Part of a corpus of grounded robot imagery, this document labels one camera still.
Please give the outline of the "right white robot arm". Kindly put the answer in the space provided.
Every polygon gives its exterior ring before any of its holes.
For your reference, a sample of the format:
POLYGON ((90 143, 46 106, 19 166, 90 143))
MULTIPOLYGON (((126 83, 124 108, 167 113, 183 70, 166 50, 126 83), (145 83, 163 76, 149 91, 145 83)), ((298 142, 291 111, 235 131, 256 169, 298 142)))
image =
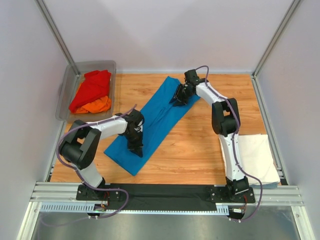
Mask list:
POLYGON ((216 91, 207 78, 200 78, 196 69, 184 73, 185 83, 178 85, 170 103, 185 106, 193 96, 204 99, 211 106, 211 125, 222 144, 225 163, 225 196, 231 202, 242 198, 249 190, 249 181, 241 168, 239 129, 241 126, 238 103, 216 91))

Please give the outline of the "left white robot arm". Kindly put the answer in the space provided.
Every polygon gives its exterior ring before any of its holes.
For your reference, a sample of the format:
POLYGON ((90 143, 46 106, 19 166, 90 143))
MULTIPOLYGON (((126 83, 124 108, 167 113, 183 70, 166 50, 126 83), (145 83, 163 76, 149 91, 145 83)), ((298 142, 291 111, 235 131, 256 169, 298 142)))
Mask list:
POLYGON ((59 161, 76 172, 82 181, 78 186, 76 200, 106 201, 110 187, 98 172, 94 163, 100 140, 119 135, 127 140, 127 150, 143 156, 144 116, 138 110, 118 113, 96 122, 76 120, 59 140, 56 155, 59 161))

